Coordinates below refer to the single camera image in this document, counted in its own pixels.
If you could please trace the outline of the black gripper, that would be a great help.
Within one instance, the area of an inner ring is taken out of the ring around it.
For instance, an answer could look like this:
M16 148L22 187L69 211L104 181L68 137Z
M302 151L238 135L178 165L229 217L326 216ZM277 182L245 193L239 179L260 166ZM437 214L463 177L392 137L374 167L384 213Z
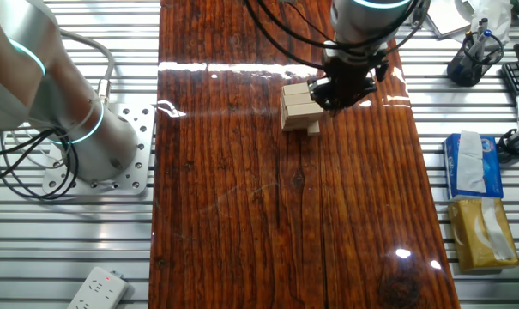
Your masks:
M314 78L308 81L311 98L333 117L348 107L364 99L368 94L377 91L376 82L369 77L373 65L369 62L346 62L338 56L325 57L325 77ZM351 85L360 88L356 91L339 91L335 96L335 103L331 102L334 88Z

